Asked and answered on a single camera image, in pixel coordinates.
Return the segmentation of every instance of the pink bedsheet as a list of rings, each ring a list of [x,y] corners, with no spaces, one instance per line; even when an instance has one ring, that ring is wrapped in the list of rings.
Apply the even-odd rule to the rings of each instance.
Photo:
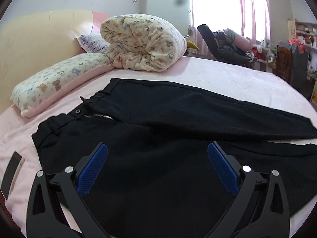
[[[0,115],[0,180],[12,153],[17,151],[25,158],[25,162],[5,205],[24,234],[31,186],[36,172],[41,169],[31,135],[37,131],[40,122],[53,115],[68,113],[81,103],[80,96],[91,97],[95,92],[103,89],[112,77],[172,81],[196,86],[238,100],[300,114],[309,117],[317,126],[317,113],[310,103],[279,77],[236,65],[191,57],[182,57],[171,68],[161,73],[115,69],[79,86],[31,119],[22,118],[18,108],[11,106]],[[283,142],[317,144],[316,139]],[[306,220],[316,200],[317,197],[291,218],[291,235]],[[65,214],[70,226],[78,230],[71,214],[67,210]]]

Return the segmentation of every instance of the smartphone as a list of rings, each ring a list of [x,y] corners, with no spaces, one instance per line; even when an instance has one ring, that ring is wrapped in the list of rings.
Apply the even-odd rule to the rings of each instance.
[[[8,197],[14,188],[16,178],[20,172],[23,162],[24,158],[15,151],[10,159],[7,169],[4,172],[0,187],[2,195],[6,200],[8,200]]]

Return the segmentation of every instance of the window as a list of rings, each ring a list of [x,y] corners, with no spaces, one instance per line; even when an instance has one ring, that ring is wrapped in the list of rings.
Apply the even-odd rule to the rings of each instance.
[[[192,0],[192,9],[194,27],[230,28],[252,42],[270,37],[268,0]]]

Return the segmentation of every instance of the pink pillow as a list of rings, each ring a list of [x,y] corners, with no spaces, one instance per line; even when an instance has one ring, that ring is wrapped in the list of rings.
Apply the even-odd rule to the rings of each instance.
[[[249,51],[252,48],[251,41],[241,35],[236,35],[233,44],[240,48],[243,52]]]
[[[113,68],[103,53],[76,55],[16,85],[11,100],[22,117],[31,118],[77,86]]]

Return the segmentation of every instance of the yellow headboard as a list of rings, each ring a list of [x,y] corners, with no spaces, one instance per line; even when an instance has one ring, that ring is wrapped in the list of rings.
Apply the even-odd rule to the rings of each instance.
[[[76,37],[99,31],[109,17],[87,10],[36,13],[0,24],[0,113],[15,85],[55,63],[85,51]]]

